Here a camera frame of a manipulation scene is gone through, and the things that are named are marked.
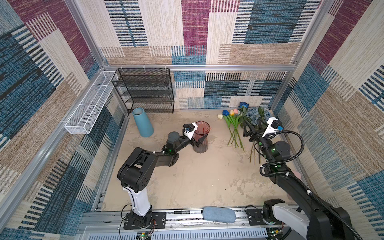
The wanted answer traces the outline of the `red ribbed glass vase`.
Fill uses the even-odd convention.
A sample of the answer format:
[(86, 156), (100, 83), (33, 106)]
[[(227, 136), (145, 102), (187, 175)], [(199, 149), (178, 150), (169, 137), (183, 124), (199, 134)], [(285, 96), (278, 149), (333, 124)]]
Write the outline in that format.
[(196, 122), (198, 128), (194, 132), (193, 139), (196, 141), (196, 144), (193, 146), (193, 149), (196, 153), (202, 154), (205, 153), (209, 148), (208, 134), (211, 130), (210, 125), (205, 121)]

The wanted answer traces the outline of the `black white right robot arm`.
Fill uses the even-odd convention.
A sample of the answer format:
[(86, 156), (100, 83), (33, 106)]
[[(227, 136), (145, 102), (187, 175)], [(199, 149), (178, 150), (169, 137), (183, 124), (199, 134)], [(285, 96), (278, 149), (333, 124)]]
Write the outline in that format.
[(267, 200), (263, 206), (263, 220), (267, 224), (284, 223), (306, 240), (360, 240), (362, 237), (353, 228), (350, 215), (343, 208), (336, 208), (317, 196), (287, 166), (304, 151), (304, 139), (294, 131), (289, 131), (301, 141), (300, 150), (291, 156), (291, 147), (285, 141), (273, 143), (272, 139), (286, 133), (282, 123), (276, 118), (268, 122), (258, 120), (256, 129), (244, 121), (244, 137), (258, 146), (258, 152), (266, 160), (260, 166), (260, 174), (269, 178), (283, 189), (299, 206), (298, 210), (289, 207), (281, 199)]

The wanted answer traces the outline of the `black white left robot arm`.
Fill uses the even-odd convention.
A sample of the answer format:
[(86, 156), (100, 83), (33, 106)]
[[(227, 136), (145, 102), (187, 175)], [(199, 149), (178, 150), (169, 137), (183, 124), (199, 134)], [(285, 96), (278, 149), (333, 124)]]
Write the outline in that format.
[(135, 148), (118, 171), (117, 179), (131, 199), (132, 210), (125, 219), (124, 229), (130, 227), (148, 228), (155, 224), (153, 208), (148, 199), (147, 185), (156, 167), (172, 167), (179, 159), (179, 151), (188, 145), (201, 146), (208, 135), (198, 140), (193, 137), (168, 134), (167, 143), (160, 152)]

